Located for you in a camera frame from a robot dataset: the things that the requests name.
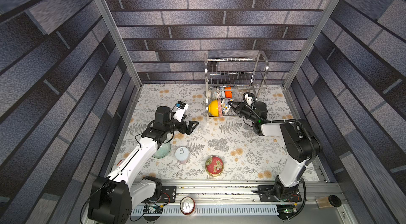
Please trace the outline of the dark glass patterned bowl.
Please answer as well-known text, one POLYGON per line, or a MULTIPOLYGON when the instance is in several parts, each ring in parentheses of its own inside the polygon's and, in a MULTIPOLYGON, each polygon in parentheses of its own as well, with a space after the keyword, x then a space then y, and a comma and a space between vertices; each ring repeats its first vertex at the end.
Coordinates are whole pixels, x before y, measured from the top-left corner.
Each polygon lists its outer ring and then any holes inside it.
POLYGON ((211 99, 217 99, 218 98, 216 90, 211 89, 209 92, 210 92, 210 98, 211 99))

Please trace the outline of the black white leaf bowl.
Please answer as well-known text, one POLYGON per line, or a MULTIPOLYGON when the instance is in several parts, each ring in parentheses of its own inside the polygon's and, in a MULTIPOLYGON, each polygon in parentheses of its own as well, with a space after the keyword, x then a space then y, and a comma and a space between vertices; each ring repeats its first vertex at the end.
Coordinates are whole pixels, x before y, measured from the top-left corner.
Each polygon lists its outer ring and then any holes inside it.
POLYGON ((223 107, 222 107, 222 100, 221 99, 217 100, 217 105, 218 105, 218 116, 222 117, 223 116, 223 107))

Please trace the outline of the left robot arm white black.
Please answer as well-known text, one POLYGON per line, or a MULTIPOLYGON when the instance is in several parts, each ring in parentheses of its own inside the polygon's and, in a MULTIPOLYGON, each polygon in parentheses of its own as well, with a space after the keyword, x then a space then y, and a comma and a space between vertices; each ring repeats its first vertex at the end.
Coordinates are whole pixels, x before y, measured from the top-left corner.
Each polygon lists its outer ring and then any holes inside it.
POLYGON ((124 224, 134 207, 161 197, 160 179, 146 176, 138 184, 134 184, 134 180, 147 160, 162 145, 170 143, 168 134, 190 135, 198 126, 198 121, 185 121, 188 107, 179 101, 173 108, 160 106, 156 109, 154 120, 139 134, 138 147, 115 170, 93 182, 91 195, 83 205, 89 220, 98 224, 124 224))

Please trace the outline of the blue yellow patterned plate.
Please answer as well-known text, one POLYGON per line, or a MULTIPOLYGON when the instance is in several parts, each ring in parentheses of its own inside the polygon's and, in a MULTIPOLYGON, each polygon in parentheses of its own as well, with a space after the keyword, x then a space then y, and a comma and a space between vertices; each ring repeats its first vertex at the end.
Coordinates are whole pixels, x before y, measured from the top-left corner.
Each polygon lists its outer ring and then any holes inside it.
POLYGON ((229 110, 231 109, 231 104, 230 104, 231 101, 233 101, 232 98, 224 98, 222 100, 221 106, 222 106, 222 114, 223 114, 223 116, 226 116, 227 113, 229 112, 229 110))

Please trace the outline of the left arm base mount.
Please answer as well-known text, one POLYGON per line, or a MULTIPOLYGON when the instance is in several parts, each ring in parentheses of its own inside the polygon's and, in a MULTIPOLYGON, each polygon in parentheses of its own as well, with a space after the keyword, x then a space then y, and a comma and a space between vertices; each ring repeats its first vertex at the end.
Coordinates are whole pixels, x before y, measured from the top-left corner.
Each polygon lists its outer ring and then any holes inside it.
POLYGON ((169 204, 175 203, 177 194, 176 186, 163 186, 159 195, 154 195, 152 198, 145 199, 142 203, 160 203, 169 204))

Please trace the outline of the yellow plastic bowl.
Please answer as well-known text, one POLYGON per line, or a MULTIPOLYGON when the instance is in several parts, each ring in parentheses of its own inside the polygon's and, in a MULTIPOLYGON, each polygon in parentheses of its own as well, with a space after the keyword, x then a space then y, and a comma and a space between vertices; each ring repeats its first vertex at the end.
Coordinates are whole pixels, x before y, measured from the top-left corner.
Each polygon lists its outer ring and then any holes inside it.
POLYGON ((208 112, 211 114, 211 116, 219 116, 218 99, 211 101, 211 103, 208 105, 208 112))

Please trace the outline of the orange plastic bowl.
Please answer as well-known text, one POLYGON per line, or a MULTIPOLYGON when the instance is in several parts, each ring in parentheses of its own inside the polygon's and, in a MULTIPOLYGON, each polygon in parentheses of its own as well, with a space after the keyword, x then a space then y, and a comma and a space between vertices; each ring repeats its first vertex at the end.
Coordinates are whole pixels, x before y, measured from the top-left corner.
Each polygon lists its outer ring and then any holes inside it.
POLYGON ((233 98, 233 95, 232 95, 232 92, 231 92, 231 86, 227 86, 227 87, 224 87, 224 95, 225 95, 225 98, 233 98))

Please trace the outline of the blue white floral bowl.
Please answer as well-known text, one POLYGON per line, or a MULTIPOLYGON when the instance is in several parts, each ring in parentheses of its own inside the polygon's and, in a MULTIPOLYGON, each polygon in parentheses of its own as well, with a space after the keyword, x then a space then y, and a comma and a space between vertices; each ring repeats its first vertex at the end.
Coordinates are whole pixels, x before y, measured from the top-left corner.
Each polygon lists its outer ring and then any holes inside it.
POLYGON ((220 95, 220 97, 221 98, 225 98, 225 92, 223 91, 223 88, 221 87, 221 88, 219 88, 219 95, 220 95))

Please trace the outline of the pale green ceramic bowl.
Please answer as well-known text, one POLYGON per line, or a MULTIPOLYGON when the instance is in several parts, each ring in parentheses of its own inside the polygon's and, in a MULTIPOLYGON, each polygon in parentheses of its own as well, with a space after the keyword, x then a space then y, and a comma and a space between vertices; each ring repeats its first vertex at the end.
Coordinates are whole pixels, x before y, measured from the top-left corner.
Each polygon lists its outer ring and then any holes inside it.
POLYGON ((166 157, 171 151, 171 144, 170 143, 165 143, 162 144, 159 149, 152 155, 152 157, 161 159, 166 157))

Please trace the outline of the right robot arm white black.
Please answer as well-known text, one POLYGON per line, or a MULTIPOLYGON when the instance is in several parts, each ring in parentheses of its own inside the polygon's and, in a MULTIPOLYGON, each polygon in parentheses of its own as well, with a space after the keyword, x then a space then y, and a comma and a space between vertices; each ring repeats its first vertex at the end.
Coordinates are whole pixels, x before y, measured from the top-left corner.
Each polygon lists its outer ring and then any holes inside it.
POLYGON ((256 193, 273 194, 279 199, 296 193, 302 175, 322 149, 308 122, 304 119, 268 120, 266 104, 257 101, 253 93, 244 93, 242 101, 231 101, 230 106, 240 118, 251 121, 255 134, 281 136, 288 152, 285 166, 275 178, 273 188, 256 193))

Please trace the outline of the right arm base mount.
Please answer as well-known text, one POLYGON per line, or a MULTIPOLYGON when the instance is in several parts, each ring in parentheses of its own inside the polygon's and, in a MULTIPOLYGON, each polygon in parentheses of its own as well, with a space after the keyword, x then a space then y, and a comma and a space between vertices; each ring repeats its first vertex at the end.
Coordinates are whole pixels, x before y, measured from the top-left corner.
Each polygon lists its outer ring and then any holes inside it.
POLYGON ((258 186, 257 192, 261 202, 302 202, 299 186, 282 189, 273 189, 273 185, 258 186))

